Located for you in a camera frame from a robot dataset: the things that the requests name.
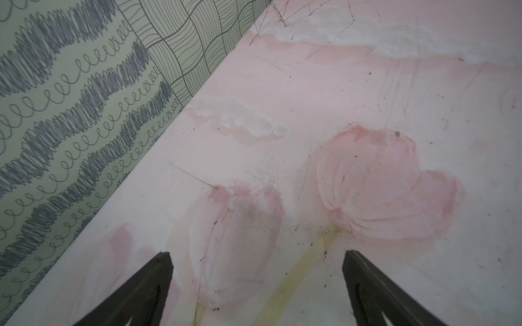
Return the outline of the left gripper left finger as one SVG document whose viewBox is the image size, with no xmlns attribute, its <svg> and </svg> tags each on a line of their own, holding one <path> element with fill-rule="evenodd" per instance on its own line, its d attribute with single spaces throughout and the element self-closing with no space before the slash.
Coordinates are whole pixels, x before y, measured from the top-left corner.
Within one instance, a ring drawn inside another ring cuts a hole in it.
<svg viewBox="0 0 522 326">
<path fill-rule="evenodd" d="M 170 253 L 158 253 L 75 326 L 159 325 L 173 271 Z"/>
</svg>

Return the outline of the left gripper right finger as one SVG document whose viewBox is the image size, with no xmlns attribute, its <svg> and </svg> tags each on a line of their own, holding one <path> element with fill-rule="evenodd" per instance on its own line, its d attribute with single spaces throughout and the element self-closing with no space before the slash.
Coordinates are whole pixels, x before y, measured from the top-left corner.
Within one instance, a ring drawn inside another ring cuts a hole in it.
<svg viewBox="0 0 522 326">
<path fill-rule="evenodd" d="M 359 251 L 345 252 L 342 271 L 358 325 L 444 325 Z"/>
</svg>

